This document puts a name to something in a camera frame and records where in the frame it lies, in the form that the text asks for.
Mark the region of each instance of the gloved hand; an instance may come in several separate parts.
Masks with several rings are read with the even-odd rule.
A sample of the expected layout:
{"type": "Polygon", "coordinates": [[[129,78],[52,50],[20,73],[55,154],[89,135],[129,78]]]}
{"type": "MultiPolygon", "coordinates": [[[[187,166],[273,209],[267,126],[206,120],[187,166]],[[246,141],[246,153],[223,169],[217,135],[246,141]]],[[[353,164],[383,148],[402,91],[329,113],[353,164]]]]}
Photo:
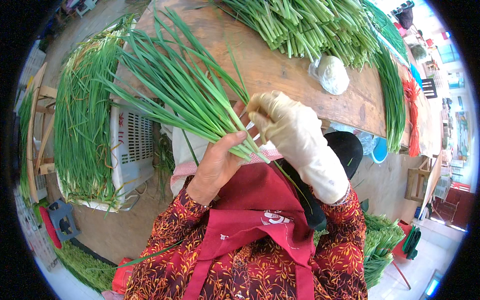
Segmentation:
{"type": "Polygon", "coordinates": [[[340,160],[327,146],[317,114],[279,91],[255,94],[247,105],[260,135],[271,140],[315,197],[326,204],[344,198],[349,181],[340,160]]]}

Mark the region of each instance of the blue bucket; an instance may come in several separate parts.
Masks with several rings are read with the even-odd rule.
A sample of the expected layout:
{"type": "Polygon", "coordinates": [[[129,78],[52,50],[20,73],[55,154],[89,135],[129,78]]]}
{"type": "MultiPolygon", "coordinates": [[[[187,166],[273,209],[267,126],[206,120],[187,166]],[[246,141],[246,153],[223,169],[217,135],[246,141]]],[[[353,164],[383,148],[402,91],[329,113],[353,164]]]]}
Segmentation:
{"type": "Polygon", "coordinates": [[[387,158],[387,140],[384,138],[379,137],[377,146],[375,149],[370,153],[373,161],[377,164],[383,163],[383,161],[387,158]]]}

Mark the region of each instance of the red floral shirt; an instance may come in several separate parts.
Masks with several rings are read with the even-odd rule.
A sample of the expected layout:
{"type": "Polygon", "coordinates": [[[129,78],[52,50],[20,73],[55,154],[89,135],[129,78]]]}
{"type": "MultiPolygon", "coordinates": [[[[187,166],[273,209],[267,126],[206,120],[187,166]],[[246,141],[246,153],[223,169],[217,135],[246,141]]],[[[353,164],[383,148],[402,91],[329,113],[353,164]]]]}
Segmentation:
{"type": "MultiPolygon", "coordinates": [[[[363,277],[365,222],[350,188],[344,204],[321,204],[329,234],[310,258],[316,300],[367,299],[363,277]]],[[[181,299],[201,250],[209,207],[185,189],[154,221],[141,257],[181,244],[135,265],[125,299],[181,299]]],[[[214,260],[200,299],[296,299],[295,264],[269,236],[214,260]]]]}

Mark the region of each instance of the red string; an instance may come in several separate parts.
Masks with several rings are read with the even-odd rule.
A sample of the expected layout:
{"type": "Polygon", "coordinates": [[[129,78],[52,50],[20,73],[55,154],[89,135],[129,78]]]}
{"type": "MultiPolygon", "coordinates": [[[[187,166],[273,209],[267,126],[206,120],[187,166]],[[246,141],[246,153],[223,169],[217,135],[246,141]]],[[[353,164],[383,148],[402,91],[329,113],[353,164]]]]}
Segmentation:
{"type": "Polygon", "coordinates": [[[417,124],[419,110],[416,104],[417,98],[420,94],[420,88],[418,87],[418,84],[410,71],[408,72],[408,77],[408,80],[402,79],[403,90],[410,107],[410,124],[412,126],[412,130],[410,132],[410,144],[408,145],[408,154],[411,157],[416,157],[420,154],[420,134],[417,124]]]}

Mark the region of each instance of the red apron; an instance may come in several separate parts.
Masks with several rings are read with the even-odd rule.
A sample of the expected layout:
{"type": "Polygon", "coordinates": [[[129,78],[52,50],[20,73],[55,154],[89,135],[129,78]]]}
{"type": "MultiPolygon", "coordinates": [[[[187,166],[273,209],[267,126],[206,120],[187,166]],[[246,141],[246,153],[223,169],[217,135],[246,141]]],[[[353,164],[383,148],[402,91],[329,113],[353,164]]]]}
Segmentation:
{"type": "Polygon", "coordinates": [[[196,300],[215,258],[269,235],[295,265],[298,299],[314,299],[313,231],[294,187],[272,164],[242,166],[218,193],[202,241],[198,263],[183,299],[196,300]]]}

